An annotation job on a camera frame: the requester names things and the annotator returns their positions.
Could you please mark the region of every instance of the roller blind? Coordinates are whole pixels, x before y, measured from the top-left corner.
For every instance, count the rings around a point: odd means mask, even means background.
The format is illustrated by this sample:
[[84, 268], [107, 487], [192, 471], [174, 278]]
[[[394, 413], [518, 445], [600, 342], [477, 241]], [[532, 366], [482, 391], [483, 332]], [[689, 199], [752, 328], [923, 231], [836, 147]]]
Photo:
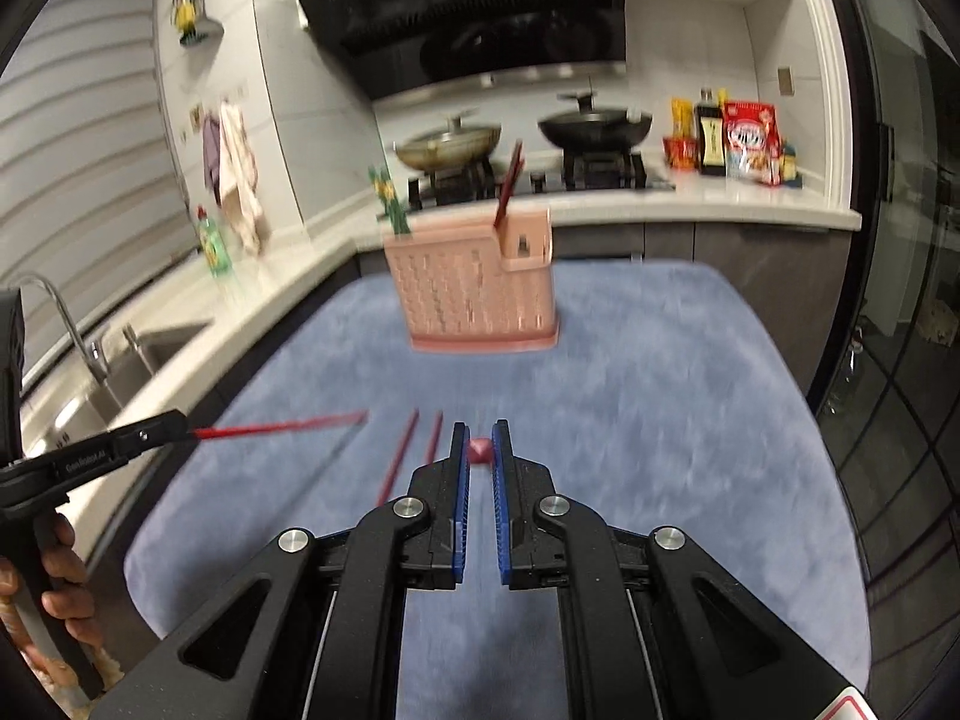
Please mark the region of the roller blind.
[[[0, 284], [78, 322], [195, 245], [162, 118], [154, 0], [50, 0], [0, 76]], [[23, 290], [27, 367], [65, 335]]]

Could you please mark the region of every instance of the human hand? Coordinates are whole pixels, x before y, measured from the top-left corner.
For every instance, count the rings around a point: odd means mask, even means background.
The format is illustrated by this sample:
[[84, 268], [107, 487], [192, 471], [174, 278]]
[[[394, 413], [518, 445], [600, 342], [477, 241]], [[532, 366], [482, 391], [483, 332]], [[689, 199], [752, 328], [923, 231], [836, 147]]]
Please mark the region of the human hand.
[[[76, 640], [99, 650], [104, 644], [103, 632], [94, 618], [93, 595], [83, 587], [86, 581], [86, 566], [72, 549], [76, 539], [73, 527], [62, 514], [54, 521], [54, 533], [59, 544], [43, 551], [43, 567], [56, 579], [63, 579], [59, 590], [45, 592], [41, 603], [46, 613], [64, 620], [66, 630]], [[47, 659], [30, 640], [23, 622], [13, 605], [13, 595], [20, 586], [16, 567], [0, 557], [0, 618], [13, 643], [23, 653], [35, 673], [54, 688], [68, 688], [77, 683], [77, 675], [67, 664], [56, 659]]]

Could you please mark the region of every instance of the glass door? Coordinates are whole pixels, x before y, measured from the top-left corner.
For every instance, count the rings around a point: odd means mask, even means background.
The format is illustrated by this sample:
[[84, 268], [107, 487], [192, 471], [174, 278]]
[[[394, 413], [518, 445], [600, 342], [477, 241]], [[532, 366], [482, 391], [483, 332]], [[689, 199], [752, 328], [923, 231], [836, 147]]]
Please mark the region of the glass door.
[[856, 330], [819, 423], [856, 529], [868, 698], [885, 720], [918, 706], [960, 632], [960, 66], [917, 0], [854, 7], [889, 175], [870, 209]]

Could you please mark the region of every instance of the metal bolt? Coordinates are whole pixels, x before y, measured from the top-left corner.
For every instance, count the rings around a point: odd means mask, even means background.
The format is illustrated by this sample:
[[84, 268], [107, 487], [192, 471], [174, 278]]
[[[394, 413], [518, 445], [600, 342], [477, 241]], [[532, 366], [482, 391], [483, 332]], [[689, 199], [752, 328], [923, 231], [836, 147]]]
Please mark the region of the metal bolt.
[[280, 538], [277, 538], [277, 545], [280, 546], [280, 549], [284, 552], [299, 552], [309, 543], [310, 536], [307, 536], [306, 532], [301, 531], [299, 528], [284, 531], [280, 534]]
[[424, 501], [421, 501], [419, 498], [400, 498], [400, 500], [394, 504], [394, 514], [404, 519], [418, 517], [423, 510]]
[[679, 528], [660, 528], [654, 533], [654, 540], [664, 549], [680, 549], [686, 543], [686, 536]]
[[541, 500], [541, 512], [548, 517], [563, 517], [570, 511], [570, 502], [563, 495], [547, 495]]

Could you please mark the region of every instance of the stainless steel sink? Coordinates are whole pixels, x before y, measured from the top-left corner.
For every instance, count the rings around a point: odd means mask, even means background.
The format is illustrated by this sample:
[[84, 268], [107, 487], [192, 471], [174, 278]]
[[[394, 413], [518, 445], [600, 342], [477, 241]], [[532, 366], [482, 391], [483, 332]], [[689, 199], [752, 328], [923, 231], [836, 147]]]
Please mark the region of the stainless steel sink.
[[138, 338], [136, 347], [128, 346], [109, 360], [109, 375], [102, 385], [85, 378], [64, 384], [54, 402], [56, 416], [47, 424], [31, 425], [24, 430], [23, 448], [29, 457], [49, 452], [103, 432], [133, 397], [170, 362], [187, 343], [205, 328], [205, 324], [172, 327]]

